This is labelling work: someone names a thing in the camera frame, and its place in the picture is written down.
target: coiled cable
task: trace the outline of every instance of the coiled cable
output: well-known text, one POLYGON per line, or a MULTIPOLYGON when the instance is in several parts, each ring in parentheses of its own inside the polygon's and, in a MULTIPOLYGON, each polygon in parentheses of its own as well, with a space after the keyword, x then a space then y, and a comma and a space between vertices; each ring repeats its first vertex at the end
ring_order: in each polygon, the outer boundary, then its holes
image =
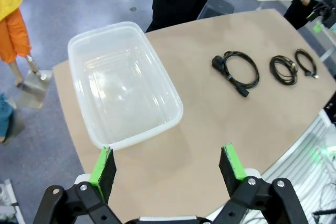
POLYGON ((316 74, 317 72, 317 68, 316 68, 316 64, 315 64, 315 61, 313 60, 313 58, 306 52, 304 51, 303 49, 298 49, 296 50, 295 52, 295 60, 296 62, 298 63, 298 65, 300 66, 300 68, 304 71, 304 75, 305 76, 312 76, 314 78, 318 78, 319 76, 316 74), (303 55, 305 56, 310 62, 311 62, 311 65, 312 65, 312 68, 313 70, 312 71, 309 71, 307 68, 305 68, 301 62, 299 61, 299 55, 303 55))
POLYGON ((224 54, 223 57, 217 55, 212 60, 212 66, 215 69, 217 69, 222 75, 224 75, 226 77, 226 79, 235 86, 235 88, 237 89, 239 94, 241 94, 244 97, 247 97, 248 94, 249 94, 249 92, 246 89, 253 88, 259 83, 260 76, 259 76, 259 71, 258 71, 257 65, 254 63, 254 61, 247 54, 245 54, 243 52, 228 51, 224 54), (230 72, 227 68, 227 64, 226 64, 226 61, 228 60, 228 58, 230 58, 232 56, 241 57, 242 59, 246 60, 248 63, 251 64, 251 66, 253 67, 253 69, 255 71, 254 81, 252 81, 250 83, 242 83, 242 82, 239 82, 235 78, 232 77, 232 75, 230 74, 230 72))
POLYGON ((285 56, 276 55, 272 57, 271 61, 269 62, 269 70, 271 71, 275 79, 283 85, 294 85, 298 80, 298 70, 295 63, 285 56), (285 76, 284 74, 280 73, 279 70, 276 68, 276 64, 281 64, 285 66, 288 69, 290 75, 285 76))

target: clear plastic bin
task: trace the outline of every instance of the clear plastic bin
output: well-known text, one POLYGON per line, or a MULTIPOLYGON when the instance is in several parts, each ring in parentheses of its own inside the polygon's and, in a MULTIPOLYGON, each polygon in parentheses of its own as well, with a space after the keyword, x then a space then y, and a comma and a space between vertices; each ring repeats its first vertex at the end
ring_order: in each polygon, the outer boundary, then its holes
POLYGON ((97 147, 124 148, 181 120, 181 99, 137 24, 77 35, 68 54, 80 110, 97 147))

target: gray floor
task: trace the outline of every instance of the gray floor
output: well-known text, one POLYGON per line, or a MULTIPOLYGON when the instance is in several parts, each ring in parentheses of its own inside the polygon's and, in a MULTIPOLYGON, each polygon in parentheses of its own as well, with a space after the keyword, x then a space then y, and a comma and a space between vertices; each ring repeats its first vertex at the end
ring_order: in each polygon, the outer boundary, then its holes
MULTIPOLYGON (((236 12, 254 10, 255 0, 229 0, 236 12)), ((121 21, 136 22, 146 30, 151 21, 152 0, 24 0, 21 10, 26 21, 32 55, 41 69, 50 70, 68 58, 67 43, 76 34, 121 21)), ((265 8, 286 9, 279 2, 265 8)), ((306 30, 300 31, 321 55, 323 47, 306 30)), ((18 59, 22 73, 28 65, 18 59)), ((18 99, 14 76, 0 63, 0 92, 18 99)), ((54 80, 41 110, 20 109, 26 129, 8 145, 0 145, 0 181, 12 180, 27 223, 32 223, 45 189, 52 184, 70 187, 83 173, 60 107, 54 80)), ((90 223, 80 219, 77 223, 90 223)))

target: screw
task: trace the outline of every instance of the screw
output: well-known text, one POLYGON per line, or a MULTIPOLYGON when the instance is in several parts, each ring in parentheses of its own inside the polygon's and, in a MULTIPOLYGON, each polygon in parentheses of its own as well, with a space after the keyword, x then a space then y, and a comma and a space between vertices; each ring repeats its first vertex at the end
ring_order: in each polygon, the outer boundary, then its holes
POLYGON ((59 193, 59 189, 54 189, 53 191, 52 191, 52 194, 58 194, 59 193))
POLYGON ((256 181, 255 181, 254 178, 249 178, 247 182, 252 186, 254 186, 256 184, 256 181))
POLYGON ((277 182, 277 185, 278 185, 279 187, 285 187, 285 183, 284 183, 282 180, 279 180, 279 181, 277 182))
POLYGON ((86 189, 88 189, 88 186, 87 185, 81 185, 79 188, 80 188, 81 191, 85 191, 86 189))

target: orange shorts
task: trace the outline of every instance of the orange shorts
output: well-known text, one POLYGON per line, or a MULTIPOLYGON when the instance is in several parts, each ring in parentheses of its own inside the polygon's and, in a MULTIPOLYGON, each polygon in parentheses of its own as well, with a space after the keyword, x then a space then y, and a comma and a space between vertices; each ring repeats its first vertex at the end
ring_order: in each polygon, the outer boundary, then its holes
POLYGON ((17 55, 26 57, 30 50, 28 31, 18 8, 0 21, 0 58, 12 63, 17 55))

